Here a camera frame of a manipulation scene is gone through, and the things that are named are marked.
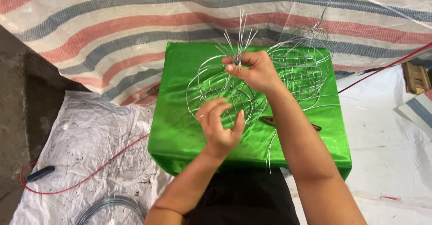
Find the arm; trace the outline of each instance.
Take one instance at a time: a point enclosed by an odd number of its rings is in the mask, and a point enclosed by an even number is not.
[[[213,174],[235,148],[245,128],[244,112],[237,114],[233,129],[224,129],[220,115],[231,107],[226,99],[207,102],[198,112],[207,145],[166,187],[147,214],[144,225],[183,224],[183,216],[193,210]]]
[[[227,58],[223,62],[229,74],[266,94],[308,224],[366,224],[327,147],[280,80],[268,54],[245,53],[241,62],[249,69],[229,64]]]

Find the coiled wire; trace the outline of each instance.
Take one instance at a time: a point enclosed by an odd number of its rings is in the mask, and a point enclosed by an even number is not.
[[[96,212],[111,206],[124,206],[129,208],[138,215],[141,223],[144,223],[146,212],[136,200],[126,196],[107,196],[95,201],[88,210],[81,214],[75,222],[75,225],[84,225]]]

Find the concrete wall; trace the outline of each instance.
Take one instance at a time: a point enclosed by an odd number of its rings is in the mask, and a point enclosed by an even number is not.
[[[39,157],[65,90],[88,91],[0,26],[0,225],[12,218],[23,191],[19,172]]]

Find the red cable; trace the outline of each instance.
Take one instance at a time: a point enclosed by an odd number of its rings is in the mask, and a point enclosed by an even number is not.
[[[143,138],[147,137],[149,134],[142,136],[141,138],[139,138],[138,140],[136,140],[135,142],[131,143],[130,145],[128,145],[127,147],[123,148],[120,152],[118,152],[115,156],[113,156],[110,160],[108,160],[108,162],[106,162],[104,165],[102,165],[102,167],[98,168],[94,173],[92,173],[89,177],[85,178],[83,181],[79,182],[78,184],[75,184],[67,189],[63,189],[57,192],[51,192],[51,193],[46,193],[46,192],[38,192],[36,190],[32,190],[30,188],[28,188],[25,183],[24,183],[24,179],[22,176],[22,173],[24,172],[24,170],[29,167],[30,165],[33,164],[37,164],[37,163],[30,163],[27,164],[24,168],[22,168],[21,172],[19,173],[19,181],[21,181],[22,186],[24,186],[25,189],[28,189],[29,191],[36,193],[36,194],[40,194],[40,195],[54,195],[54,194],[59,194],[62,192],[65,192],[66,190],[70,190],[72,188],[77,187],[78,185],[82,184],[84,181],[88,180],[89,178],[91,178],[93,175],[95,175],[97,172],[99,172],[101,169],[103,169],[107,164],[109,164],[109,162],[111,162],[113,159],[115,159],[117,156],[119,156],[122,152],[124,152],[126,149],[128,149],[129,147],[131,147],[132,145],[136,144],[138,141],[142,140]]]
[[[372,75],[374,75],[374,74],[377,74],[377,73],[381,72],[382,70],[384,70],[384,69],[386,69],[386,68],[389,68],[389,67],[391,67],[392,65],[394,65],[394,64],[396,64],[396,63],[399,63],[399,62],[401,62],[401,61],[403,61],[403,60],[405,60],[405,59],[407,59],[407,58],[409,58],[409,57],[412,57],[413,55],[417,54],[417,53],[420,52],[420,51],[423,51],[424,49],[428,48],[429,46],[432,46],[432,43],[429,43],[429,44],[423,46],[422,48],[418,49],[417,51],[414,51],[413,53],[409,54],[408,56],[403,57],[403,58],[397,60],[396,62],[393,62],[392,64],[390,64],[390,65],[388,65],[388,66],[386,66],[386,67],[383,67],[383,68],[381,68],[380,70],[378,70],[378,71],[376,71],[376,72],[374,72],[374,73],[372,73],[372,74],[370,74],[370,75],[368,75],[368,76],[366,76],[366,77],[360,79],[359,81],[357,81],[357,82],[351,84],[350,86],[344,88],[343,90],[340,90],[338,93],[340,94],[340,93],[342,93],[343,91],[345,91],[345,90],[351,88],[352,86],[358,84],[359,82],[361,82],[361,81],[367,79],[368,77],[370,77],[370,76],[372,76]]]

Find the person's left hand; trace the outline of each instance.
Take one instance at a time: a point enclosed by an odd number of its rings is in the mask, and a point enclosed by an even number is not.
[[[205,150],[216,158],[225,158],[240,142],[245,129],[244,110],[237,113],[232,129],[223,128],[220,115],[231,106],[226,103],[226,98],[217,98],[206,102],[197,112],[197,119],[207,138]]]

